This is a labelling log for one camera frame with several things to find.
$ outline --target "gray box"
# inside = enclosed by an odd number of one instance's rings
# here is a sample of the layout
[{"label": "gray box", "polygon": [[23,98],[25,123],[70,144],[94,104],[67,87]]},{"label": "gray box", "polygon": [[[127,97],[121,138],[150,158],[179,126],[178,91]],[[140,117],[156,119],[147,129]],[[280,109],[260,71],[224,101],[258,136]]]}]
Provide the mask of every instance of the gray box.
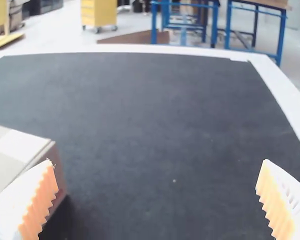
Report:
[{"label": "gray box", "polygon": [[42,161],[50,159],[59,188],[48,220],[67,195],[63,166],[56,142],[0,126],[0,193],[19,175]]}]

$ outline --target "wooden board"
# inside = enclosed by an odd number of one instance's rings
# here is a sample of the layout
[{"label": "wooden board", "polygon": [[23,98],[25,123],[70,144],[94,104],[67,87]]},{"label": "wooden board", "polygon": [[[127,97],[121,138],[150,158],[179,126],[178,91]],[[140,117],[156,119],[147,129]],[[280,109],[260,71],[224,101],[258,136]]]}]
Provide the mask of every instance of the wooden board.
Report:
[{"label": "wooden board", "polygon": [[[151,30],[109,37],[97,41],[98,44],[151,44]],[[157,44],[169,44],[168,31],[157,32]]]},{"label": "wooden board", "polygon": [[23,37],[23,33],[13,33],[9,35],[1,35],[0,36],[0,48]]},{"label": "wooden board", "polygon": [[279,9],[291,10],[291,7],[288,5],[288,0],[245,0],[245,1],[256,3],[256,4],[263,4],[269,7],[275,7]]}]

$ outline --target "blue metal leg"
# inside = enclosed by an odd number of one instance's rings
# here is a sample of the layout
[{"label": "blue metal leg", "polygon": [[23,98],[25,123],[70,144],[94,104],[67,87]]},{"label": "blue metal leg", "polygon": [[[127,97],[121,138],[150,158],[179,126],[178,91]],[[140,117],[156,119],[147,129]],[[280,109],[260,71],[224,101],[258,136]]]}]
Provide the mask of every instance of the blue metal leg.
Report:
[{"label": "blue metal leg", "polygon": [[151,4],[152,26],[151,26],[151,44],[157,44],[157,4]]},{"label": "blue metal leg", "polygon": [[[183,18],[183,23],[187,23],[187,16],[183,15],[182,18]],[[180,45],[181,46],[187,45],[187,29],[185,27],[181,28]]]},{"label": "blue metal leg", "polygon": [[164,24],[167,26],[170,23],[170,5],[165,5],[165,13],[164,13]]},{"label": "blue metal leg", "polygon": [[219,6],[217,1],[213,2],[213,16],[212,16],[212,31],[211,31],[211,48],[216,47],[218,39],[218,11]]},{"label": "blue metal leg", "polygon": [[285,9],[281,10],[281,20],[280,20],[280,32],[279,32],[279,41],[278,47],[276,50],[276,64],[280,67],[282,50],[284,47],[284,37],[285,37],[285,28],[286,28],[286,19],[287,19],[287,11]]},{"label": "blue metal leg", "polygon": [[228,5],[226,9],[226,25],[225,25],[225,38],[224,38],[224,48],[230,49],[230,34],[231,34],[231,13],[232,13],[232,1],[228,0]]},{"label": "blue metal leg", "polygon": [[[208,5],[209,2],[207,0],[205,0],[203,2],[204,5]],[[206,7],[203,8],[203,22],[201,21],[199,24],[202,25],[203,29],[202,29],[202,42],[205,43],[206,42],[206,38],[207,38],[207,25],[208,25],[208,16],[209,15],[209,11]]]},{"label": "blue metal leg", "polygon": [[255,6],[255,13],[254,13],[254,25],[253,25],[253,35],[252,35],[252,44],[251,46],[254,48],[256,46],[256,40],[257,40],[257,29],[258,29],[258,12],[259,6]]}]

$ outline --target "metal rack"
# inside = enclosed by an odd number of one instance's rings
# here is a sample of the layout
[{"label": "metal rack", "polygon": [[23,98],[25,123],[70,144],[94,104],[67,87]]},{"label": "metal rack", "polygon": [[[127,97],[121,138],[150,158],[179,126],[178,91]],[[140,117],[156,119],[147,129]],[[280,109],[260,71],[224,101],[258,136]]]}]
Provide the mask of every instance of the metal rack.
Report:
[{"label": "metal rack", "polygon": [[[208,9],[212,9],[212,29],[211,29],[211,48],[214,48],[218,38],[218,12],[220,3],[218,0],[196,0],[197,3],[172,2],[171,0],[161,0],[151,2],[152,11],[152,29],[151,43],[157,43],[157,12],[158,6],[161,6],[161,31],[165,29],[179,30],[181,32],[180,42],[182,46],[187,45],[187,32],[201,32],[202,42],[206,42],[207,25],[208,25]],[[176,7],[191,7],[197,8],[196,14],[182,14],[180,11],[173,11],[173,6]]]}]

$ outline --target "cardboard box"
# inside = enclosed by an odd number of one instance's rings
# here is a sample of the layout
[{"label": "cardboard box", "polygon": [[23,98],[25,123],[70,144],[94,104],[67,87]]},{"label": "cardboard box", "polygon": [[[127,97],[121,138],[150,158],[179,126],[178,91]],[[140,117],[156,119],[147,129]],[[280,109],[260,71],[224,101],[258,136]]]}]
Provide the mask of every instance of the cardboard box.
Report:
[{"label": "cardboard box", "polygon": [[67,195],[63,166],[56,142],[0,126],[0,193],[19,175],[42,161],[50,159],[59,192],[49,209],[48,220]]},{"label": "cardboard box", "polygon": [[[157,44],[169,44],[170,36],[168,31],[157,30]],[[151,30],[139,31],[130,34],[113,36],[97,41],[98,44],[151,44]]]}]

